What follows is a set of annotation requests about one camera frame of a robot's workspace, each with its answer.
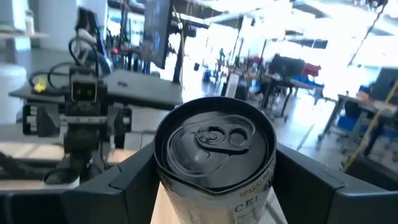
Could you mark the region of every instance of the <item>red object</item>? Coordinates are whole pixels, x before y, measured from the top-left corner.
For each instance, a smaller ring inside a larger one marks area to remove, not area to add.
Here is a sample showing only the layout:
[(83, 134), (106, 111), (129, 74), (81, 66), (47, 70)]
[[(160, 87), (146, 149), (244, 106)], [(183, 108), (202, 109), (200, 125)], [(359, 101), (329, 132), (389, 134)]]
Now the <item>red object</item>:
[(258, 57), (258, 56), (253, 56), (252, 59), (253, 59), (254, 62), (257, 62), (257, 63), (262, 61), (262, 59), (260, 57)]
[(321, 69), (322, 68), (319, 65), (312, 65), (310, 63), (306, 63), (304, 65), (302, 75), (304, 75), (304, 76), (311, 75), (313, 77), (317, 77), (317, 76), (319, 76), (319, 70), (321, 70)]

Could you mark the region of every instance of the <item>aluminum can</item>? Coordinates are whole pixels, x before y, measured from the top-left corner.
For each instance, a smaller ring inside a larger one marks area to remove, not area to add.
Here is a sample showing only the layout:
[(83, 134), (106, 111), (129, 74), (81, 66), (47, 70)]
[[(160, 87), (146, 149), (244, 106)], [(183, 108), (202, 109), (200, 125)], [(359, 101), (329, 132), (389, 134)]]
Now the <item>aluminum can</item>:
[(243, 101), (200, 98), (170, 112), (156, 132), (154, 155), (180, 223), (259, 223), (275, 147), (269, 119)]

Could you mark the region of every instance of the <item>can lid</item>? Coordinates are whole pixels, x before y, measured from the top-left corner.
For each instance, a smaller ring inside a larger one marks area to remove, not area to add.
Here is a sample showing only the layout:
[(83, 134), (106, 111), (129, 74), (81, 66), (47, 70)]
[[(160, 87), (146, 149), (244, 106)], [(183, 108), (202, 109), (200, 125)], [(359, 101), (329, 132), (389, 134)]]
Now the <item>can lid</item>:
[(167, 140), (167, 167), (204, 189), (228, 189), (256, 175), (267, 140), (245, 116), (206, 112), (181, 123)]

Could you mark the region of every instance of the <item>yellow component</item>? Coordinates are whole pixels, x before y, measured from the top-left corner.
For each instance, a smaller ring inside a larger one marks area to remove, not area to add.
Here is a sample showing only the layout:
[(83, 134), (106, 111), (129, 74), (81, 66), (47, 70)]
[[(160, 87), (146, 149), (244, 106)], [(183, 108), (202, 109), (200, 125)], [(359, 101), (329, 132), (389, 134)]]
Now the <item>yellow component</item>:
[[(384, 106), (383, 108), (385, 108), (392, 96), (394, 96), (394, 93), (396, 92), (396, 90), (398, 89), (398, 80), (395, 82), (394, 86), (391, 88), (391, 91), (389, 92), (389, 94), (387, 95), (386, 100), (384, 101)], [(383, 109), (380, 109), (373, 117), (371, 123), (369, 124), (368, 129), (365, 132), (365, 135), (362, 138), (361, 143), (359, 144), (358, 148), (355, 150), (355, 152), (351, 155), (351, 157), (347, 160), (347, 163), (345, 164), (344, 168), (343, 168), (343, 172), (346, 172), (348, 170), (348, 168), (353, 164), (353, 162), (358, 158), (359, 155), (362, 154), (362, 152), (364, 151), (366, 145), (368, 144), (368, 140), (369, 140), (369, 135), (373, 129), (373, 127), (375, 127), (375, 125), (377, 125), (377, 122), (379, 121), (379, 117), (382, 113)]]
[(44, 77), (39, 77), (37, 80), (37, 83), (34, 87), (34, 90), (38, 93), (41, 93), (46, 89), (46, 87), (47, 87), (47, 83), (46, 83)]

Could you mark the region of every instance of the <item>monitor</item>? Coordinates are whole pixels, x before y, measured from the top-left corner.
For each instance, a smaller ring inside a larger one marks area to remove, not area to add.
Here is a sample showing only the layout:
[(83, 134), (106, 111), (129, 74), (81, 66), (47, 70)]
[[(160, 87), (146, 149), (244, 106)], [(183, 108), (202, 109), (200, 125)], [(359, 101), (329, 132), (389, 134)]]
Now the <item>monitor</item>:
[(296, 75), (301, 75), (304, 70), (304, 66), (304, 60), (282, 57), (279, 54), (275, 54), (268, 69), (271, 74), (278, 73), (284, 78), (292, 78)]
[[(372, 85), (369, 97), (372, 100), (385, 101), (387, 95), (398, 79), (398, 68), (383, 67), (376, 82)], [(390, 100), (391, 104), (398, 105), (398, 93), (395, 92)]]
[(172, 0), (148, 0), (145, 8), (141, 58), (165, 68), (172, 19)]

